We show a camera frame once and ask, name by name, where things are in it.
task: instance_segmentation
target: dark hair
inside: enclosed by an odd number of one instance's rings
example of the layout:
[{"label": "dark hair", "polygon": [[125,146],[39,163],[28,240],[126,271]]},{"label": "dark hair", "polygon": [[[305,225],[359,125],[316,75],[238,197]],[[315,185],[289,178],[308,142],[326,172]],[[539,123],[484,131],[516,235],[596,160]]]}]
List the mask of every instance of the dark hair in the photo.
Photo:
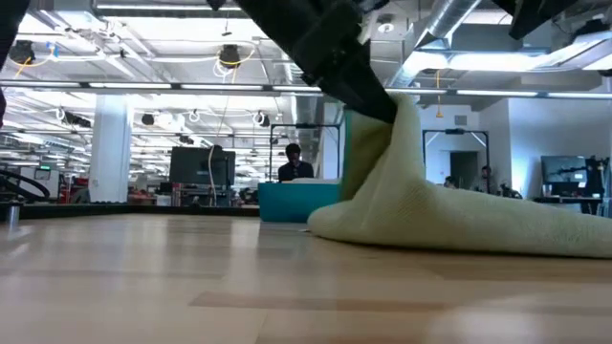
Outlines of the dark hair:
[{"label": "dark hair", "polygon": [[290,155],[290,154],[301,154],[302,150],[301,148],[299,148],[299,146],[297,145],[297,143],[290,143],[287,145],[287,147],[285,147],[285,154]]}]

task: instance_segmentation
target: television screen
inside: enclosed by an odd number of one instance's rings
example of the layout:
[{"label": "television screen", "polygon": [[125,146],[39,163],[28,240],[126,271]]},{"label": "television screen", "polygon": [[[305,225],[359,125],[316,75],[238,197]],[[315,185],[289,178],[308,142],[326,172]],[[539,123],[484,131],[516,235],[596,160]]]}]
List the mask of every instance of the television screen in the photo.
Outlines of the television screen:
[{"label": "television screen", "polygon": [[[210,185],[207,148],[174,147],[170,161],[171,183],[196,183]],[[217,186],[234,184],[236,153],[215,148],[210,162],[212,178]]]},{"label": "television screen", "polygon": [[544,183],[585,184],[587,181],[585,157],[542,157],[541,160]]}]

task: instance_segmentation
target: doorway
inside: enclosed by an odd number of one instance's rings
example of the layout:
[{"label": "doorway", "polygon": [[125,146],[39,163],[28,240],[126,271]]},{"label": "doorway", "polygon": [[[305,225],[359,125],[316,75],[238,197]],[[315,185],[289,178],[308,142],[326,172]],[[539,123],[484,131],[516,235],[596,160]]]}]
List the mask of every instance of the doorway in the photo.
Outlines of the doorway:
[{"label": "doorway", "polygon": [[450,175],[458,188],[470,189],[479,171],[478,152],[450,152]]}]

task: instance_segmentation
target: wooden floor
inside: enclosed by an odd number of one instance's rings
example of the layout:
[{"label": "wooden floor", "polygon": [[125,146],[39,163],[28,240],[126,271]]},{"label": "wooden floor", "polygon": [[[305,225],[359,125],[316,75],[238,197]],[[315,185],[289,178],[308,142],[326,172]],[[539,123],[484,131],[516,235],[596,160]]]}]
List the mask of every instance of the wooden floor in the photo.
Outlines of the wooden floor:
[{"label": "wooden floor", "polygon": [[2,344],[612,343],[612,262],[398,251],[257,219],[0,229]]}]

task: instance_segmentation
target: towel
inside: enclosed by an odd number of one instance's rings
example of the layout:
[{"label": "towel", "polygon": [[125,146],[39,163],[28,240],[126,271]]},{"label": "towel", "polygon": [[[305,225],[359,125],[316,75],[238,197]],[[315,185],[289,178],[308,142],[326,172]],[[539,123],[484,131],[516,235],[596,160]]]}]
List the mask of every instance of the towel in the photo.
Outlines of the towel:
[{"label": "towel", "polygon": [[426,181],[411,97],[386,124],[347,114],[338,204],[309,218],[315,235],[349,243],[612,258],[612,221]]}]

